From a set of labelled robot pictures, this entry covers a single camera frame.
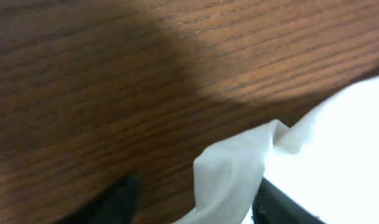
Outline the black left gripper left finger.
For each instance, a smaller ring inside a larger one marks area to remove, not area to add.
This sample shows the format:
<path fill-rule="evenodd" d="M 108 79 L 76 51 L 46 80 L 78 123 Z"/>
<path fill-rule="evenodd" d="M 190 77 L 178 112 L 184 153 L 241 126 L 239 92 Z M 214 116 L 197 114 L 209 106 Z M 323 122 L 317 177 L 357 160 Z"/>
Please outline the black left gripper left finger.
<path fill-rule="evenodd" d="M 127 175 L 57 224 L 130 224 L 136 212 L 139 181 Z"/>

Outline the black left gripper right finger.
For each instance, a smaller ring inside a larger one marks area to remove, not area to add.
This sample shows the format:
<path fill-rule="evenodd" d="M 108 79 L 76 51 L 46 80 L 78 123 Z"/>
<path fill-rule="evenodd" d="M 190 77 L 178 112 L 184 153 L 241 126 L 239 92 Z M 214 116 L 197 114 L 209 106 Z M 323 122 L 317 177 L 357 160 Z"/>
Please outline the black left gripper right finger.
<path fill-rule="evenodd" d="M 252 204 L 254 224 L 324 224 L 262 178 Z"/>

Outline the white printed t-shirt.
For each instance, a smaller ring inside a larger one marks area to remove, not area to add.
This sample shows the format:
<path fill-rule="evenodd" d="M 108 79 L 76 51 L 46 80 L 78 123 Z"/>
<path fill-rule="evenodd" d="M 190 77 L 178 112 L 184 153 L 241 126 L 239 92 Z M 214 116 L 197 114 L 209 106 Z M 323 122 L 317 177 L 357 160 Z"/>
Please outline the white printed t-shirt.
<path fill-rule="evenodd" d="M 248 223 L 262 178 L 324 223 L 379 223 L 379 76 L 295 125 L 275 119 L 194 160 L 195 207 L 181 223 Z"/>

